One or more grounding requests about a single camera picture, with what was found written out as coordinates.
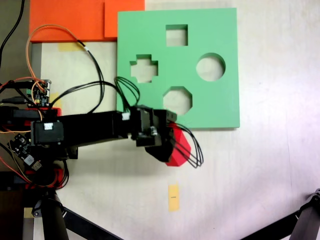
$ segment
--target black tripod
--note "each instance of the black tripod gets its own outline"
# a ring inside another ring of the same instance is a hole
[[[320,188],[313,193],[300,210],[243,238],[242,240],[316,240],[320,227]]]
[[[34,217],[42,217],[45,240],[69,240],[67,229],[87,240],[122,240],[120,237],[63,207],[56,191],[48,189],[32,209]]]

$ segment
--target circuit board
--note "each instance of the circuit board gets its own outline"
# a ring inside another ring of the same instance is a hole
[[[8,147],[12,149],[12,151],[23,160],[23,162],[31,167],[33,170],[39,170],[42,165],[39,161],[35,161],[34,157],[31,156],[31,143],[30,141],[23,135],[18,134],[14,137],[14,141],[10,141],[10,144],[7,144]]]
[[[51,81],[50,80],[44,80],[45,83],[40,83],[40,86],[43,87],[44,92],[40,90],[38,87],[33,88],[33,98],[34,102],[37,106],[46,108],[49,106],[49,97],[50,97],[50,86],[51,86]],[[32,101],[32,95],[31,95],[32,90],[27,89],[26,94]]]

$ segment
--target green foam board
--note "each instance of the green foam board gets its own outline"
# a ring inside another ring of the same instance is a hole
[[[167,46],[166,30],[187,29],[186,46]],[[138,83],[131,65],[143,56],[158,64],[151,83]],[[204,56],[214,55],[225,72],[216,81],[203,80],[196,71]],[[127,11],[118,13],[117,75],[134,82],[139,104],[164,109],[170,90],[184,87],[192,95],[192,108],[178,116],[188,128],[237,128],[240,126],[237,10],[235,8]],[[134,98],[124,90],[130,103]],[[117,109],[122,102],[117,96]]]

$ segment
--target yellow tape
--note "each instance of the yellow tape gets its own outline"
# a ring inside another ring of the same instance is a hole
[[[59,42],[58,50],[59,52],[77,52],[84,51],[84,47],[78,42]]]
[[[57,92],[50,93],[49,102],[51,103],[51,102],[52,102],[53,100],[55,100],[58,96],[59,96],[59,93],[57,93]],[[58,101],[56,101],[56,103],[54,104],[53,107],[54,107],[54,108],[62,109],[61,100],[59,99]]]
[[[179,187],[178,184],[172,184],[168,186],[169,196],[169,212],[179,210]]]
[[[32,207],[25,207],[24,208],[24,215],[25,219],[33,219],[34,216],[32,215]]]

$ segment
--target orange board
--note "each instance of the orange board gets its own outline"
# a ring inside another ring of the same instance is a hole
[[[104,37],[116,41],[118,37],[118,12],[144,11],[145,0],[106,0]]]
[[[30,0],[29,33],[44,24],[68,28],[81,41],[116,41],[118,12],[144,11],[145,0]],[[33,43],[74,42],[63,30],[44,28]]]

